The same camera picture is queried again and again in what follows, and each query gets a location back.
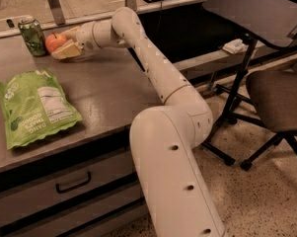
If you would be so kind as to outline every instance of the speckled floor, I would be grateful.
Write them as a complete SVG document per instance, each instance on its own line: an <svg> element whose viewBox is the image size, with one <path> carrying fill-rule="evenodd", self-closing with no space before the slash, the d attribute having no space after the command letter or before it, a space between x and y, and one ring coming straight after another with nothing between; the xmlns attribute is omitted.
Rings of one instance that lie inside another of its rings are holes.
<svg viewBox="0 0 297 237"><path fill-rule="evenodd" d="M277 62L276 68L282 67L281 62ZM246 94L244 86L241 92ZM226 94L207 99L216 117L225 100ZM255 114L247 104L242 104L238 112ZM270 148L249 172L239 167L271 136L271 132L243 121L222 127L213 143L237 159L232 167L201 146L194 149L200 171L231 237L297 237L297 156L289 145L283 141ZM105 237L126 236L155 237L150 216Z"/></svg>

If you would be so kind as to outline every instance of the gray countertop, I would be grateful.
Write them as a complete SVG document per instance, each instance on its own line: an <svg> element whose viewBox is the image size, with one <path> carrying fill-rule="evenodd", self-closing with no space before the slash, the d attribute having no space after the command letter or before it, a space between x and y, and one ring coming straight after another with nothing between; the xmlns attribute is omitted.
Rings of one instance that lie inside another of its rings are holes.
<svg viewBox="0 0 297 237"><path fill-rule="evenodd" d="M25 148L7 150L0 109L0 172L124 129L142 110L161 104L127 49L102 49L58 61L50 55L31 56L20 36L0 39L0 82L44 67L56 75L83 121Z"/></svg>

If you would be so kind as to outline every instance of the soda can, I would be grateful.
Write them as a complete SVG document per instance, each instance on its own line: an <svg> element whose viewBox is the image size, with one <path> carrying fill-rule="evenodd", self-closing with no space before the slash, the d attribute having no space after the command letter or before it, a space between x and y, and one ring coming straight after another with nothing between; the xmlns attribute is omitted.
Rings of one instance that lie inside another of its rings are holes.
<svg viewBox="0 0 297 237"><path fill-rule="evenodd" d="M31 16L25 17L19 21L18 28L32 56L47 54L45 37L38 20Z"/></svg>

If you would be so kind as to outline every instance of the green snack bag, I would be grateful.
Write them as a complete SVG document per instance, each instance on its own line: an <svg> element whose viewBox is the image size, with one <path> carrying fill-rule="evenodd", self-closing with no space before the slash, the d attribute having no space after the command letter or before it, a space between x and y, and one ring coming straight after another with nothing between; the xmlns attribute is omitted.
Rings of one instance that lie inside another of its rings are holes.
<svg viewBox="0 0 297 237"><path fill-rule="evenodd" d="M44 139L82 120L46 69L16 75L7 84L0 82L0 106L8 149Z"/></svg>

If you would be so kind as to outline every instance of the black handle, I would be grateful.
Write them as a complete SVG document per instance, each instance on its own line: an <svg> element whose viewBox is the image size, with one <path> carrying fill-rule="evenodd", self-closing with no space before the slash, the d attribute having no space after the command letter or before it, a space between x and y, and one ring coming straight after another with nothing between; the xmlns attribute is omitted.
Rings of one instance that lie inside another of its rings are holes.
<svg viewBox="0 0 297 237"><path fill-rule="evenodd" d="M73 191L73 190L75 190L75 189L77 189L77 188L79 188L79 187L83 187L83 186L85 186L85 185L88 185L88 184L91 182L91 172L88 171L87 175L88 175L88 179L87 179L85 182L83 182L83 183L81 183L81 184L78 184L78 185L76 185L76 186L70 187L70 188L68 188L68 189L61 190L61 189L60 189L60 185L59 185L59 184L56 184L56 191L57 191L59 194L65 194L65 193L69 193L69 192L71 192L71 191Z"/></svg>

